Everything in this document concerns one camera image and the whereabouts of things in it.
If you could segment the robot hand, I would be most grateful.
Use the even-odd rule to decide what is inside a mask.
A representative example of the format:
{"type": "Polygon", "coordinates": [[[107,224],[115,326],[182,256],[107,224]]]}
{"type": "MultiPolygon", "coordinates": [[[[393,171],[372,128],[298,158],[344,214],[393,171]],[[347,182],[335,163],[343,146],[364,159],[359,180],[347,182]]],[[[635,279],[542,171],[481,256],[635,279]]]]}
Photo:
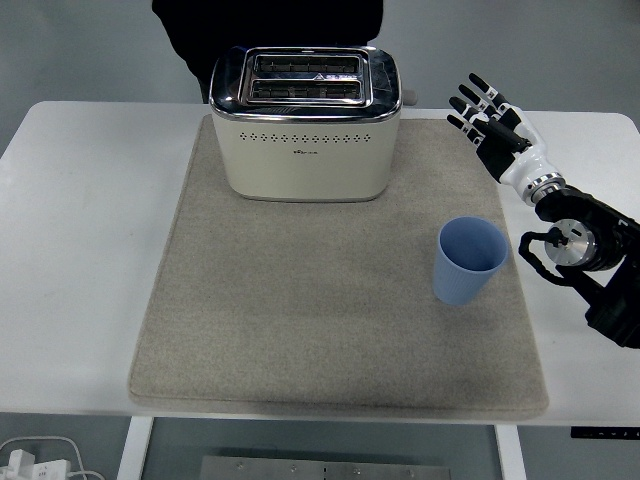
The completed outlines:
{"type": "Polygon", "coordinates": [[[500,184],[527,204],[563,188],[565,179],[547,158],[547,145],[524,111],[475,73],[469,86],[449,99],[447,120],[467,138],[477,157],[500,184]]]}

